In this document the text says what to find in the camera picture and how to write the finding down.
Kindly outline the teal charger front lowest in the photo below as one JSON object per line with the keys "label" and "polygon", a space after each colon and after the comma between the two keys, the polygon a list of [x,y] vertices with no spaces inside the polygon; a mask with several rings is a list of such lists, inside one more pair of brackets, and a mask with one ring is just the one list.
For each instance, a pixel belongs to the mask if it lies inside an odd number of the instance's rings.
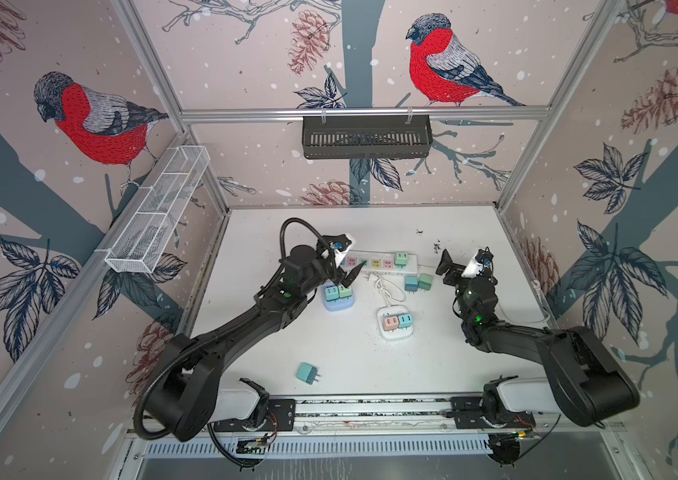
{"label": "teal charger front lowest", "polygon": [[313,385],[319,377],[319,369],[309,363],[302,362],[297,370],[296,378],[308,385]]}

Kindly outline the blue square power strip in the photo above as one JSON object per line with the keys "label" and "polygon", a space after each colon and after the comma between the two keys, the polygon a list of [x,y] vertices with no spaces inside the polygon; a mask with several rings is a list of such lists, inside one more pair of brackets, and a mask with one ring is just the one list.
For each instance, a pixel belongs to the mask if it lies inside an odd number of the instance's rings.
{"label": "blue square power strip", "polygon": [[327,311],[329,311],[329,312],[338,312],[338,311],[348,310],[348,309],[350,309],[350,308],[352,308],[352,307],[354,306],[354,304],[355,304],[355,296],[354,296],[354,292],[353,292],[353,297],[352,297],[351,299],[348,299],[348,300],[340,300],[340,299],[339,299],[339,300],[334,301],[334,302],[326,302],[326,301],[324,300],[324,295],[323,295],[323,289],[324,289],[326,286],[337,286],[337,287],[338,287],[339,285],[334,285],[333,283],[328,282],[328,283],[326,283],[325,285],[323,285],[323,286],[321,287],[321,289],[320,289],[320,292],[321,292],[321,295],[322,295],[323,304],[324,304],[324,307],[326,308]]}

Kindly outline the teal charger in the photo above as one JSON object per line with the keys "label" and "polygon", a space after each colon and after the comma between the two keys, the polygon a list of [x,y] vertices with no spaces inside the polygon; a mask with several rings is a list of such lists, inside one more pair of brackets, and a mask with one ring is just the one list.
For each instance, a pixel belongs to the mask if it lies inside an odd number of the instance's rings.
{"label": "teal charger", "polygon": [[326,302],[334,302],[340,299],[340,290],[337,286],[326,286],[323,295]]}
{"label": "teal charger", "polygon": [[419,290],[419,278],[416,275],[406,275],[404,279],[404,290],[406,292],[417,292]]}

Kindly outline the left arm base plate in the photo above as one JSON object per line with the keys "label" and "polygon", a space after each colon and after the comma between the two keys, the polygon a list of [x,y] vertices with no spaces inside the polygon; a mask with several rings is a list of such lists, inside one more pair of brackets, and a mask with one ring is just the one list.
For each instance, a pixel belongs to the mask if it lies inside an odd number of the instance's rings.
{"label": "left arm base plate", "polygon": [[267,404],[259,401],[248,417],[221,420],[214,422],[213,427],[223,433],[291,432],[295,414],[294,399],[269,399]]}

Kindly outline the white square power strip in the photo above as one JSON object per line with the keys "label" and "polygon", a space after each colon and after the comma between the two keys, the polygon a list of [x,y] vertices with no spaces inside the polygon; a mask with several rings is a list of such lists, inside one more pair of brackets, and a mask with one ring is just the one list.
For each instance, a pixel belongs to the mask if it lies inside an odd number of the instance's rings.
{"label": "white square power strip", "polygon": [[414,317],[402,305],[383,307],[377,312],[377,326],[381,337],[388,341],[398,341],[413,335]]}

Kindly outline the light green charger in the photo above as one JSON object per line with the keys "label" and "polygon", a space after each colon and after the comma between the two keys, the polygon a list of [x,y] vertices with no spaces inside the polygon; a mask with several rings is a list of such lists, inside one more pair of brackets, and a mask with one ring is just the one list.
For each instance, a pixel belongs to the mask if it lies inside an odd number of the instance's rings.
{"label": "light green charger", "polygon": [[394,258],[394,265],[396,268],[403,269],[408,266],[409,254],[405,252],[396,252]]}

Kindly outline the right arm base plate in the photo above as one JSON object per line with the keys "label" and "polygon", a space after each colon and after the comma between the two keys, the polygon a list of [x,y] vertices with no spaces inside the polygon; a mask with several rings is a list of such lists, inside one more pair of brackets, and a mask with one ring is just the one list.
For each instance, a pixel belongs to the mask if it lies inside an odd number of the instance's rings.
{"label": "right arm base plate", "polygon": [[515,429],[536,427],[532,414],[511,412],[499,400],[485,400],[481,395],[456,396],[450,399],[450,409],[443,412],[453,419],[458,429]]}

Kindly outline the white long power strip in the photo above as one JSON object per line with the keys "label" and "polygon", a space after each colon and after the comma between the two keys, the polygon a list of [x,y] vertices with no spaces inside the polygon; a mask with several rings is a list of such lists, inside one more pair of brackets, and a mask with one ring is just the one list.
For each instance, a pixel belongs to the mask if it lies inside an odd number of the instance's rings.
{"label": "white long power strip", "polygon": [[399,269],[394,265],[396,252],[375,252],[375,251],[350,251],[345,258],[342,268],[350,271],[361,261],[366,261],[362,272],[377,273],[380,275],[417,275],[419,272],[419,262],[415,254],[409,254],[408,266]]}

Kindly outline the pink charger plug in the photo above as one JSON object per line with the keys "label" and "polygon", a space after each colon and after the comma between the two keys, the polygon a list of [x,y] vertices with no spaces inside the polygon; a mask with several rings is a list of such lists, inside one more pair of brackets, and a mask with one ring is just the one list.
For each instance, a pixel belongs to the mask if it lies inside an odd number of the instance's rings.
{"label": "pink charger plug", "polygon": [[382,319],[382,329],[384,332],[392,332],[398,329],[398,317],[386,316]]}

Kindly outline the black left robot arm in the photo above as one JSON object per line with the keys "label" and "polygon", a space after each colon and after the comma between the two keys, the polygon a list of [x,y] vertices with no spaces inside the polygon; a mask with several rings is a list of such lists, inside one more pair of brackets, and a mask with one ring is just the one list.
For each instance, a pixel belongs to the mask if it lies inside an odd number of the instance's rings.
{"label": "black left robot arm", "polygon": [[327,282],[346,288],[363,265],[342,266],[356,243],[350,234],[323,235],[292,217],[279,232],[280,258],[254,304],[222,326],[190,338],[174,336],[137,401],[133,430],[144,440],[194,438],[212,420],[223,374],[261,340],[293,323]]}

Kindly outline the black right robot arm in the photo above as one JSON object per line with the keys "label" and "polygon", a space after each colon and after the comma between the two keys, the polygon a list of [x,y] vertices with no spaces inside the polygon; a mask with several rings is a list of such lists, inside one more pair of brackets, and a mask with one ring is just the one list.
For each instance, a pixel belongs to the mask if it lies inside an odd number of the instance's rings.
{"label": "black right robot arm", "polygon": [[484,353],[514,356],[541,365],[545,383],[560,414],[588,427],[640,404],[634,382],[608,353],[594,331],[532,328],[497,317],[498,280],[494,255],[480,249],[466,265],[443,250],[436,274],[455,288],[453,312],[461,320],[465,341]]}

